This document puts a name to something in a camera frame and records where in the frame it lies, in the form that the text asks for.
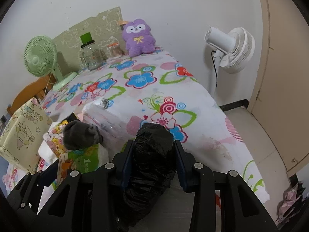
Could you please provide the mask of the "green patterned backboard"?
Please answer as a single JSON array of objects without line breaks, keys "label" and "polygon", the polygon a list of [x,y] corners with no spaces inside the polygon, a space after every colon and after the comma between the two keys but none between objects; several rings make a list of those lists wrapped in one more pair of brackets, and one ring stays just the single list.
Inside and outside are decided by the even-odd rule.
[{"label": "green patterned backboard", "polygon": [[65,30],[53,39],[58,52],[58,64],[63,74],[81,69],[80,55],[82,41],[80,36],[89,32],[98,48],[106,57],[111,57],[108,45],[119,43],[122,50],[125,42],[122,37],[119,21],[123,20],[121,8],[115,7],[89,17],[68,30]]}]

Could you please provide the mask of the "cotton swab jar orange lid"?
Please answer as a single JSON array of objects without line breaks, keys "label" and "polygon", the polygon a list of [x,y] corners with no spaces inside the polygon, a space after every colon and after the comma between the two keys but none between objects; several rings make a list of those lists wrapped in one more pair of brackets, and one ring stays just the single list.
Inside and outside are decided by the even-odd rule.
[{"label": "cotton swab jar orange lid", "polygon": [[111,43],[107,46],[107,48],[110,51],[110,56],[112,58],[120,58],[123,56],[123,51],[121,50],[119,43]]}]

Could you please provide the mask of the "purple plush bunny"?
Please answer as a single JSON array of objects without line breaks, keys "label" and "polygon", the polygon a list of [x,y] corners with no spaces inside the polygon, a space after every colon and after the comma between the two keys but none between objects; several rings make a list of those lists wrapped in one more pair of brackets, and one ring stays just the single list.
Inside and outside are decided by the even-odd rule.
[{"label": "purple plush bunny", "polygon": [[125,24],[122,37],[131,58],[155,51],[155,39],[151,34],[150,26],[143,19],[136,19]]}]

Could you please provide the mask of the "pink cloth on floor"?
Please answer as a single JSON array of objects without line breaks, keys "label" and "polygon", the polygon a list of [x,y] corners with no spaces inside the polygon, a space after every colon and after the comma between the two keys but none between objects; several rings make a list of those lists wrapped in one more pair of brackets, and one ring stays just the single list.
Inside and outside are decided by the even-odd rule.
[{"label": "pink cloth on floor", "polygon": [[307,204],[303,194],[305,190],[303,182],[299,182],[283,194],[283,202],[279,205],[278,218],[275,221],[279,231],[295,227],[295,223],[299,220],[299,216],[304,212]]}]

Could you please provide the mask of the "pink wet wipes pack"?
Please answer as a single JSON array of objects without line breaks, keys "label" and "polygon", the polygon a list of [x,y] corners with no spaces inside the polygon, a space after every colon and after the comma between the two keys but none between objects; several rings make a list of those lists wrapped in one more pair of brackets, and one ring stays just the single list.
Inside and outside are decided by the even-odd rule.
[{"label": "pink wet wipes pack", "polygon": [[104,138],[106,148],[121,149],[130,139],[126,123],[108,110],[111,101],[100,98],[82,109],[83,122],[96,125]]}]

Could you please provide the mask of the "yellow birthday storage box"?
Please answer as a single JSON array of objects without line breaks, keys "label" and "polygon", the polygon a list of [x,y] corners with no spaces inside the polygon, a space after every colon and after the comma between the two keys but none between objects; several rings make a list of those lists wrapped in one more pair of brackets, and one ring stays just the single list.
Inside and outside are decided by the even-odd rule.
[{"label": "yellow birthday storage box", "polygon": [[1,156],[15,167],[34,174],[38,150],[52,120],[33,97],[17,109],[1,134]]}]

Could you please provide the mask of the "white standing fan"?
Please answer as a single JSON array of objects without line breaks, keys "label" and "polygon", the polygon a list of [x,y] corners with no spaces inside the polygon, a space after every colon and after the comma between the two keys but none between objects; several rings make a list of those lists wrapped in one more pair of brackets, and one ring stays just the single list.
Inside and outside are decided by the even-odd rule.
[{"label": "white standing fan", "polygon": [[256,43],[253,35],[243,27],[234,28],[227,34],[215,27],[210,27],[204,40],[213,48],[209,93],[214,96],[218,86],[219,70],[228,74],[242,71],[252,59]]}]

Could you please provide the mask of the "floral tablecloth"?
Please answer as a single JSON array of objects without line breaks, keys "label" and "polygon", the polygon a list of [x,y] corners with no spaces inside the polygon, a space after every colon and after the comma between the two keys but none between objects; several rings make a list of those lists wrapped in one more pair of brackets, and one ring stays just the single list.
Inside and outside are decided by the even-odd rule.
[{"label": "floral tablecloth", "polygon": [[111,60],[82,70],[69,84],[50,91],[46,113],[59,122],[91,102],[108,100],[108,111],[134,138],[144,123],[166,127],[196,161],[214,171],[237,171],[262,203],[270,199],[264,180],[241,136],[208,91],[162,49]]}]

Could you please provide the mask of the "white folded towel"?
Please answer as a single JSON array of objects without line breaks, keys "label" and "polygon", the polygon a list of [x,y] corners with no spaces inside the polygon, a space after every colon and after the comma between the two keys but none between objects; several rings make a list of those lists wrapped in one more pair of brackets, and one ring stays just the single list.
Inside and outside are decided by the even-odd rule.
[{"label": "white folded towel", "polygon": [[39,147],[38,154],[40,156],[39,166],[41,168],[51,165],[58,160],[57,156],[53,153],[53,151],[44,140]]}]

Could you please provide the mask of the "grey knitted cloth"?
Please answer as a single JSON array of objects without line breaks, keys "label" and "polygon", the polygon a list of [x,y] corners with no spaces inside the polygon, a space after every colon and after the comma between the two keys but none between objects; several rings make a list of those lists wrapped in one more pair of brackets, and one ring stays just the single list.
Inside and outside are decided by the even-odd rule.
[{"label": "grey knitted cloth", "polygon": [[79,120],[69,122],[63,130],[63,143],[68,150],[80,150],[103,144],[103,136],[96,125]]}]

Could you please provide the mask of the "green tissue pack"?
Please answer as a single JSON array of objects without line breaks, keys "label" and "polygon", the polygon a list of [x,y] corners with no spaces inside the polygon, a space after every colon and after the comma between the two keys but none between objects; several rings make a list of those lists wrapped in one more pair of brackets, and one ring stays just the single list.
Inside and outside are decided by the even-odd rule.
[{"label": "green tissue pack", "polygon": [[70,170],[78,170],[81,174],[89,173],[108,162],[108,151],[99,143],[85,149],[66,152],[59,156],[57,181],[61,183]]}]

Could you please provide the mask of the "wall power socket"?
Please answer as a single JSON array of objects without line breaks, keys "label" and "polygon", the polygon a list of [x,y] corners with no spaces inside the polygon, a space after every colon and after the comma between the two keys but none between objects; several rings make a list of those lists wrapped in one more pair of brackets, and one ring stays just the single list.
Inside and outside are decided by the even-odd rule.
[{"label": "wall power socket", "polygon": [[0,120],[1,120],[1,123],[3,123],[3,124],[6,124],[6,122],[7,122],[7,119],[4,115],[0,118]]}]

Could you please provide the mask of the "green desk fan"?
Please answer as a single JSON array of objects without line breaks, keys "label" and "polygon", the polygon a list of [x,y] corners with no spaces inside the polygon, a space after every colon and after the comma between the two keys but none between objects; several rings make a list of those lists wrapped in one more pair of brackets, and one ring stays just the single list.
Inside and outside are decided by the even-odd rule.
[{"label": "green desk fan", "polygon": [[58,64],[58,52],[55,43],[48,36],[36,36],[32,38],[24,50],[24,65],[35,77],[41,78],[52,74],[56,79],[53,90],[57,91],[71,82],[76,72],[63,75]]}]

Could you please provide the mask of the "wooden chair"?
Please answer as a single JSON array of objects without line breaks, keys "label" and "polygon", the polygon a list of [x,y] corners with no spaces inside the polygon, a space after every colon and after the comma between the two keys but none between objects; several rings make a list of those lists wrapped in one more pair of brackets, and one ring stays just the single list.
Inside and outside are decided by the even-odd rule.
[{"label": "wooden chair", "polygon": [[10,116],[14,114],[19,107],[35,98],[38,102],[42,102],[48,91],[52,90],[52,85],[45,78],[39,78],[37,81],[32,82],[26,86],[14,99],[12,106],[7,107],[7,112]]}]

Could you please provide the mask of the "black sock bundle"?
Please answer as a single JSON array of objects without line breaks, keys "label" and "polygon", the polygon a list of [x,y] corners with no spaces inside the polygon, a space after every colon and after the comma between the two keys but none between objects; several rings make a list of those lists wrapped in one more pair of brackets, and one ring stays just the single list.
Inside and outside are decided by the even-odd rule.
[{"label": "black sock bundle", "polygon": [[123,188],[123,213],[119,216],[133,227],[152,210],[170,187],[175,175],[173,135],[160,124],[145,123],[136,134]]}]

